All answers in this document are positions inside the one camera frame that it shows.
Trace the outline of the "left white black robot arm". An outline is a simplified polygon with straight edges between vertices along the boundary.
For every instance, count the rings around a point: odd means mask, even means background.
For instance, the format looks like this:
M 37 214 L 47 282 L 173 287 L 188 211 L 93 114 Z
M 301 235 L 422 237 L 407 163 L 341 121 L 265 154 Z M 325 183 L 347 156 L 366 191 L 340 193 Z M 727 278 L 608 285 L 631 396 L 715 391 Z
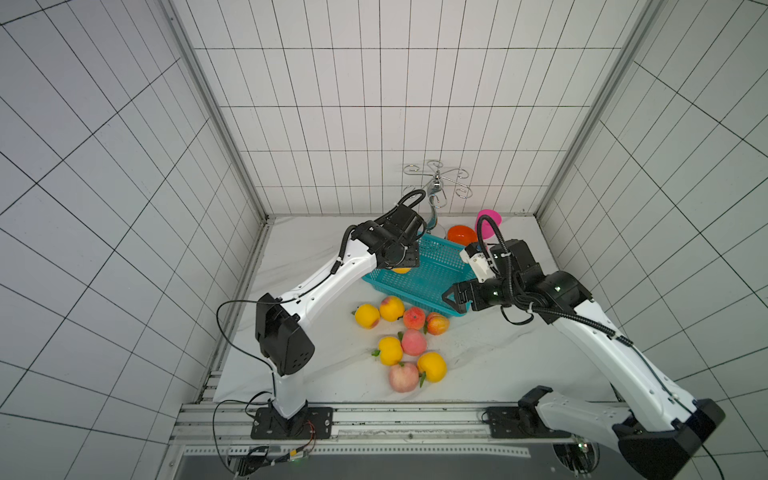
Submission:
M 298 286 L 257 301 L 255 337 L 274 369 L 273 412 L 286 421 L 303 414 L 308 400 L 302 369 L 315 353 L 311 330 L 320 314 L 353 283 L 377 270 L 419 265 L 423 235 L 417 222 L 406 227 L 373 220 L 351 225 L 335 258 Z

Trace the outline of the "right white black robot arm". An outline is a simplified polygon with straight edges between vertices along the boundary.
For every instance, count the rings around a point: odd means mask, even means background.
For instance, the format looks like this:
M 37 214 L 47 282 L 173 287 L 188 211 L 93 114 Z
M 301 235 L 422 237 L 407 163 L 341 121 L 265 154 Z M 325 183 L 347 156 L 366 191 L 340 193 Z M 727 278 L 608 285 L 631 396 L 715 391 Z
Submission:
M 715 401 L 694 398 L 664 375 L 567 272 L 531 268 L 458 282 L 442 298 L 458 313 L 516 307 L 541 318 L 590 359 L 622 400 L 599 405 L 537 386 L 517 403 L 526 433 L 567 432 L 620 453 L 646 479 L 673 479 L 725 419 Z

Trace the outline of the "teal plastic basket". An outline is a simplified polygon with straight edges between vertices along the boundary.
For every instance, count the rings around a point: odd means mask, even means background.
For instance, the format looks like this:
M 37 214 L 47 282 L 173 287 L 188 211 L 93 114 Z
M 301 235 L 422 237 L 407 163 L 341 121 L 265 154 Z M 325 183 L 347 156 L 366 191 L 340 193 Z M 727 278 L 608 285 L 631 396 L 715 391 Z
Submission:
M 363 280 L 375 290 L 425 311 L 446 317 L 463 316 L 442 299 L 453 284 L 475 278 L 471 267 L 460 258 L 463 249 L 460 244 L 425 234 L 419 240 L 418 267 L 405 274 L 377 269 Z

